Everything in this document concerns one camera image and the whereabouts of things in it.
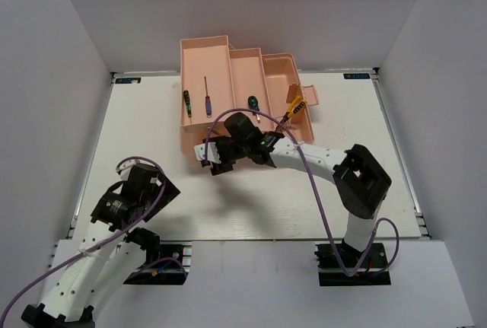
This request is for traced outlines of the blue red screwdriver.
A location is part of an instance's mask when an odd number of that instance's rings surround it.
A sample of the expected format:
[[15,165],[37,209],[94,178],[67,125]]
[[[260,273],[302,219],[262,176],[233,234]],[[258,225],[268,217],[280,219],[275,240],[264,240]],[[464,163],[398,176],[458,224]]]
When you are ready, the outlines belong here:
[[208,93],[208,82],[207,77],[204,77],[204,85],[205,85],[205,113],[207,117],[212,116],[212,102],[211,98]]

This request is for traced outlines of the dark green stubby screwdriver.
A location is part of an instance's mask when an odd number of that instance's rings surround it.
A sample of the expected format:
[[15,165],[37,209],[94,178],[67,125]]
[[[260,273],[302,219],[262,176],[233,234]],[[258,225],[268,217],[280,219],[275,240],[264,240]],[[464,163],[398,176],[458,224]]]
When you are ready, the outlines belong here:
[[259,101],[257,99],[256,96],[254,95],[251,95],[247,98],[247,104],[248,104],[248,107],[253,110],[253,115],[256,117],[256,121],[258,123],[261,123],[261,119],[260,119],[260,116],[259,116],[259,111],[260,111],[260,108],[259,108]]

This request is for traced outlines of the black green precision screwdriver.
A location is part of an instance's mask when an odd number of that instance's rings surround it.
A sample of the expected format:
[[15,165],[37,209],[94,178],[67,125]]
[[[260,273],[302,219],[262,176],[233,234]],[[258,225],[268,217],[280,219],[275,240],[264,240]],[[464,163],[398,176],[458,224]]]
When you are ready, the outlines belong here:
[[190,96],[189,96],[188,90],[183,91],[183,100],[185,103],[187,116],[191,119],[193,117],[193,115],[192,115],[192,107],[191,107]]

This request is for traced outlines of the pink plastic toolbox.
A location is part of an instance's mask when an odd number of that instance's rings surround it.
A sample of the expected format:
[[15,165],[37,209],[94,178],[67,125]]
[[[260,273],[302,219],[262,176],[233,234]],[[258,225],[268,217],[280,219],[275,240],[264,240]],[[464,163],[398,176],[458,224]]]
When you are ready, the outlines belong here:
[[[197,164],[194,146],[203,142],[212,122],[222,112],[247,107],[247,98],[257,97],[259,108],[274,118],[285,114],[298,95],[307,105],[288,122],[294,136],[314,141],[310,107],[319,103],[314,86],[304,86],[290,53],[264,54],[259,48],[236,49],[228,36],[183,39],[180,42],[182,104],[180,148],[191,164]],[[212,116],[205,113],[205,85],[212,102]],[[193,117],[186,113],[183,91],[188,90]]]

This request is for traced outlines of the yellow black pliers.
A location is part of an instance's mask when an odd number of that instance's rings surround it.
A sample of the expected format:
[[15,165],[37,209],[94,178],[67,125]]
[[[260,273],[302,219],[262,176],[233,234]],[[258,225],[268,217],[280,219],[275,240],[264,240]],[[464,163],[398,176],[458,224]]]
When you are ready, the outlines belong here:
[[289,105],[285,115],[280,120],[280,124],[286,124],[294,115],[300,112],[307,105],[307,100],[298,95]]

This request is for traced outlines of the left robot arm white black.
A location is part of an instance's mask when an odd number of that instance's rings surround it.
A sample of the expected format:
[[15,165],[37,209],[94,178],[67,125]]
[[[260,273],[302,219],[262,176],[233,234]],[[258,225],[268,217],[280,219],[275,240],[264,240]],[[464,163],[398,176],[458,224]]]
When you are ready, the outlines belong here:
[[118,171],[91,213],[78,260],[67,264],[53,289],[21,319],[28,327],[93,327],[123,283],[147,266],[168,261],[158,234],[145,223],[179,196],[162,169],[133,163]]

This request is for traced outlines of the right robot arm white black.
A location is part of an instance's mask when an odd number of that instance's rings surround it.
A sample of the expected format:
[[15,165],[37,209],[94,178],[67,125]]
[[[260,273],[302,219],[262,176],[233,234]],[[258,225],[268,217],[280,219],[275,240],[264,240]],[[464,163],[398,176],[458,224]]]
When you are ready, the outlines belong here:
[[202,166],[210,166],[216,176],[231,171],[236,161],[248,158],[258,165],[305,172],[313,191],[317,190],[316,178],[330,182],[349,214],[342,246],[332,244],[332,250],[342,269],[343,257],[353,266],[363,265],[371,257],[380,223],[378,212],[392,185],[390,176],[363,145],[332,150],[299,142],[278,120],[274,131],[263,132],[249,118],[251,113],[236,108],[218,116],[228,134],[207,135],[203,144],[195,147]]

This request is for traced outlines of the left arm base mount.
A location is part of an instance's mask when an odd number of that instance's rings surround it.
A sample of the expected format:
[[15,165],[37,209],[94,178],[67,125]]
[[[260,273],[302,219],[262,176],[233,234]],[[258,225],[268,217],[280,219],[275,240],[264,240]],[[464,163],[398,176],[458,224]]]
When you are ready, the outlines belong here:
[[192,257],[191,242],[161,242],[159,254],[148,257],[124,281],[124,285],[181,286],[189,275]]

